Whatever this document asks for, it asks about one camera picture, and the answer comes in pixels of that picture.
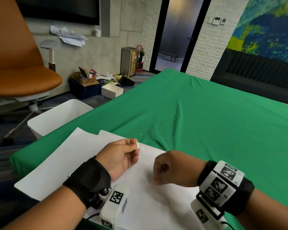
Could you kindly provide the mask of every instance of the black sofa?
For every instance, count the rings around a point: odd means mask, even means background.
[[[226,49],[211,81],[288,104],[288,62]]]

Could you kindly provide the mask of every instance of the table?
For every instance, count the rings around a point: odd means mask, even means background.
[[[13,169],[27,175],[76,127],[137,138],[204,160],[224,160],[288,207],[286,104],[166,69],[14,153]],[[233,216],[225,217],[242,229]]]

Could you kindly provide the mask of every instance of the person's left hand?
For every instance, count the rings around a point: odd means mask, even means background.
[[[140,150],[137,139],[121,139],[107,144],[97,155],[96,160],[104,166],[115,181],[139,160]]]

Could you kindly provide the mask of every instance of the black door frame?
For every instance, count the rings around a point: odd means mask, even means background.
[[[190,62],[197,38],[200,34],[200,30],[204,23],[210,3],[211,3],[211,0],[203,0],[200,13],[198,15],[193,33],[191,35],[189,46],[187,48],[187,52],[184,56],[184,61],[182,62],[182,66],[180,69],[180,71],[183,73],[185,73],[187,70],[188,64]],[[153,52],[151,55],[150,67],[149,67],[149,72],[151,73],[160,73],[160,71],[156,70],[155,67],[156,67],[159,47],[161,44],[161,39],[162,39],[162,34],[163,34],[163,29],[164,29],[164,24],[165,24],[165,19],[166,19],[168,8],[169,8],[169,0],[162,0],[159,20],[158,20],[158,25],[157,25],[157,30],[156,30],[156,37],[155,37]]]

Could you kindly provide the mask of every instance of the black cable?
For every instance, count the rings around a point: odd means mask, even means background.
[[[91,215],[90,217],[87,218],[87,220],[89,220],[90,218],[94,217],[94,216],[98,216],[100,214],[100,212],[94,214],[94,215]]]
[[[221,224],[227,224],[229,227],[231,227],[232,230],[235,230],[229,223],[227,223],[225,221],[221,221]]]

